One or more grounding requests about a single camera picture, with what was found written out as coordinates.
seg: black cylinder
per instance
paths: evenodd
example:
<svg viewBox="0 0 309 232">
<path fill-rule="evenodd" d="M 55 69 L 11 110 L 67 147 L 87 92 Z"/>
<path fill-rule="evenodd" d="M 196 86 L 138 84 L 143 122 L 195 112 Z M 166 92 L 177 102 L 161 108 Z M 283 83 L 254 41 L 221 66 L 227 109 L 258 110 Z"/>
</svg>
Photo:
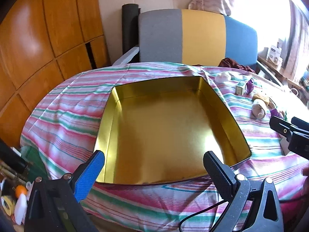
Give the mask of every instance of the black cylinder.
<svg viewBox="0 0 309 232">
<path fill-rule="evenodd" d="M 19 157 L 2 139 L 0 139 L 0 159 L 20 174 L 27 167 L 27 162 Z"/>
<path fill-rule="evenodd" d="M 138 45 L 138 4 L 129 3 L 122 6 L 122 53 Z M 138 62 L 138 55 L 131 62 Z"/>
</svg>

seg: tablecloth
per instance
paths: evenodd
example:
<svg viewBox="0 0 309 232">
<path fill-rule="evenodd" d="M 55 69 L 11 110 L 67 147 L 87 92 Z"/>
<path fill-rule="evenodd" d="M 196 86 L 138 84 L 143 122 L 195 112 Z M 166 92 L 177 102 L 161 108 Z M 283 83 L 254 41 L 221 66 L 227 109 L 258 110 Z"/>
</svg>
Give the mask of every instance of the tablecloth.
<svg viewBox="0 0 309 232">
<path fill-rule="evenodd" d="M 214 82 L 218 72 L 232 71 L 232 80 Z M 73 172 L 92 154 L 104 106 L 115 85 L 154 78 L 202 76 L 221 97 L 240 126 L 252 156 L 235 173 L 248 179 L 271 177 L 279 199 L 300 194 L 304 177 L 301 170 L 306 159 L 289 153 L 284 156 L 279 135 L 270 129 L 270 112 L 262 119 L 251 113 L 254 92 L 263 90 L 276 102 L 288 108 L 289 117 L 308 120 L 308 111 L 289 92 L 256 74 L 219 67 L 192 67 L 174 63 L 136 63 L 106 67 L 80 73 L 54 88 L 37 105 L 27 120 L 21 146 L 38 149 L 49 177 L 60 178 Z M 235 95 L 240 80 L 254 78 L 255 88 L 250 95 Z M 95 183 L 84 209 L 98 217 L 142 231 L 176 231 L 180 220 L 220 201 L 220 196 L 208 176 L 189 183 L 159 186 L 117 186 Z M 292 204 L 282 205 L 284 217 L 292 216 Z M 183 224 L 184 231 L 207 231 L 216 222 L 226 204 L 195 216 Z M 248 203 L 237 228 L 244 222 Z"/>
</svg>

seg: purple object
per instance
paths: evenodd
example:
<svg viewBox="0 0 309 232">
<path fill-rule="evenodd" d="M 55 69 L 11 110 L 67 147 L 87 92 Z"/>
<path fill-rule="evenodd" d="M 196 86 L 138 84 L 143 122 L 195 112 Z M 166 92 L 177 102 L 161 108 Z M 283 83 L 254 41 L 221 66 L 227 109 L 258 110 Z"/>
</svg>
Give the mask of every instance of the purple object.
<svg viewBox="0 0 309 232">
<path fill-rule="evenodd" d="M 249 95 L 254 89 L 254 83 L 253 83 L 253 79 L 250 79 L 247 82 L 247 95 Z"/>
<path fill-rule="evenodd" d="M 270 110 L 270 115 L 271 116 L 276 116 L 278 118 L 283 118 L 282 114 L 280 112 L 278 112 L 277 108 L 271 109 Z"/>
</svg>

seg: screw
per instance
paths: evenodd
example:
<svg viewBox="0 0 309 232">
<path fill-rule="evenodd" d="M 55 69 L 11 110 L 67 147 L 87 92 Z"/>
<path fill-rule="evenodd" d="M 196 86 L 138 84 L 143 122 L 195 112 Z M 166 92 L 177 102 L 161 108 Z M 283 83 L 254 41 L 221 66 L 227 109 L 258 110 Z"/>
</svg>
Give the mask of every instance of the screw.
<svg viewBox="0 0 309 232">
<path fill-rule="evenodd" d="M 72 177 L 72 174 L 71 174 L 71 173 L 65 173 L 65 174 L 63 175 L 63 178 L 64 178 L 65 180 L 69 180 L 69 179 L 71 179 L 71 177 Z"/>
<path fill-rule="evenodd" d="M 236 178 L 239 180 L 239 181 L 244 181 L 246 178 L 244 175 L 242 175 L 241 173 L 239 173 L 238 175 L 236 175 Z"/>
<path fill-rule="evenodd" d="M 266 182 L 269 183 L 269 184 L 272 183 L 272 178 L 267 177 L 265 180 L 266 180 Z"/>
<path fill-rule="evenodd" d="M 39 177 L 36 178 L 36 182 L 37 182 L 37 183 L 39 183 L 39 182 L 41 182 L 41 181 L 42 181 L 42 177 L 41 177 L 41 176 L 39 176 Z"/>
</svg>

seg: gold metal box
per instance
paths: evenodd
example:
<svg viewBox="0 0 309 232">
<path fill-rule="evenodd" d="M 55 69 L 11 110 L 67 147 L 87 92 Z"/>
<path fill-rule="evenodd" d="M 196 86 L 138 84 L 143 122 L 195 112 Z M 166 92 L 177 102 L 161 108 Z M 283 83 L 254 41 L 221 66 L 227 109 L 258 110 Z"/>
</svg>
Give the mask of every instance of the gold metal box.
<svg viewBox="0 0 309 232">
<path fill-rule="evenodd" d="M 232 114 L 198 76 L 115 86 L 94 150 L 105 154 L 97 182 L 130 185 L 206 175 L 203 155 L 209 150 L 229 166 L 251 156 Z"/>
</svg>

